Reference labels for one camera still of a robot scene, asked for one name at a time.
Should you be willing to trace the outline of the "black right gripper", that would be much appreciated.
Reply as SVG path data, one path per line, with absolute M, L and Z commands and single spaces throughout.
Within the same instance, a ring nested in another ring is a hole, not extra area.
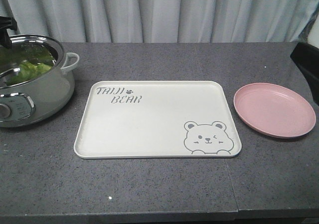
M 314 102 L 319 101 L 319 49 L 304 42 L 298 42 L 290 58 L 305 77 Z

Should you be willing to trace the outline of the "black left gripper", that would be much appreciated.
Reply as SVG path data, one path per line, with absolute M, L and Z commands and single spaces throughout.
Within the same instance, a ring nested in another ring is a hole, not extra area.
M 6 49 L 12 49 L 12 41 L 7 30 L 17 31 L 17 22 L 13 17 L 0 17 L 0 44 Z

